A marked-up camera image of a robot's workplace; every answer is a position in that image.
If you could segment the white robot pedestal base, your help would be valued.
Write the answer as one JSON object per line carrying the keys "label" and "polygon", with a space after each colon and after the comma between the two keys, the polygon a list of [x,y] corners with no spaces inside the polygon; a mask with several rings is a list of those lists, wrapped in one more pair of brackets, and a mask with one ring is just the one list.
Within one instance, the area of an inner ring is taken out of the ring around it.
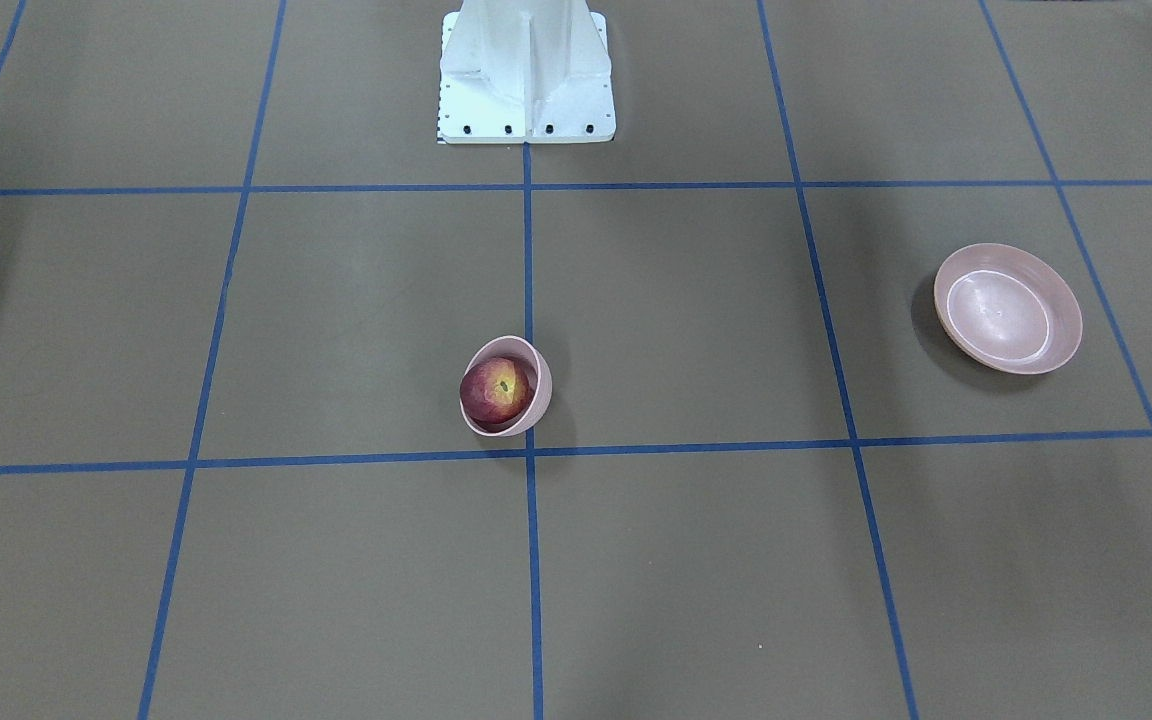
{"label": "white robot pedestal base", "polygon": [[465,1],[440,31],[439,142],[616,137],[607,18],[585,1]]}

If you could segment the pink plate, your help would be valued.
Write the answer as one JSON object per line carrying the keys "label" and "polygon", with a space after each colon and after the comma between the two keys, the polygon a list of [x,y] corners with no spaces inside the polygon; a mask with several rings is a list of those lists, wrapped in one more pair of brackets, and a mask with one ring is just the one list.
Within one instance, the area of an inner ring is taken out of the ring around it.
{"label": "pink plate", "polygon": [[1018,247],[973,243],[948,255],[934,274],[933,304],[952,343],[996,372],[1048,374],[1082,348],[1073,288]]}

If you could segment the pink bowl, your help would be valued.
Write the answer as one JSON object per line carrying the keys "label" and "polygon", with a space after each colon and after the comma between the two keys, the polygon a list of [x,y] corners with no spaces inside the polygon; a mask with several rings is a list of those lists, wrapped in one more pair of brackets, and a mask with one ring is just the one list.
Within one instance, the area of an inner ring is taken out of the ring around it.
{"label": "pink bowl", "polygon": [[467,370],[482,361],[488,359],[488,357],[515,357],[515,359],[521,361],[526,367],[526,376],[529,376],[532,382],[532,388],[535,388],[535,396],[530,406],[526,406],[524,414],[520,414],[515,420],[508,424],[499,425],[484,425],[477,424],[476,420],[471,420],[467,416],[467,411],[462,409],[460,401],[460,411],[463,420],[467,423],[467,427],[471,429],[472,432],[486,437],[486,438],[505,438],[511,435],[521,435],[526,432],[526,430],[535,429],[535,425],[539,423],[543,418],[545,411],[550,407],[550,397],[552,397],[553,382],[552,374],[550,374],[550,365],[547,361],[544,359],[543,355],[538,351],[538,348],[524,338],[513,336],[513,334],[507,334],[507,336],[494,338],[494,340],[486,342],[480,347],[479,351],[471,357],[470,364],[467,365]]}

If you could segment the red apple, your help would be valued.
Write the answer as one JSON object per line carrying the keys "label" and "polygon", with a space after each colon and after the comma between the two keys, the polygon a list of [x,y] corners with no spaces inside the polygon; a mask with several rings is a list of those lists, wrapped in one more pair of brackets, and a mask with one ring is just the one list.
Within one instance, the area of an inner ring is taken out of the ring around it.
{"label": "red apple", "polygon": [[532,396],[526,367],[515,357],[488,357],[468,369],[460,382],[462,409],[484,427],[511,423],[524,414]]}

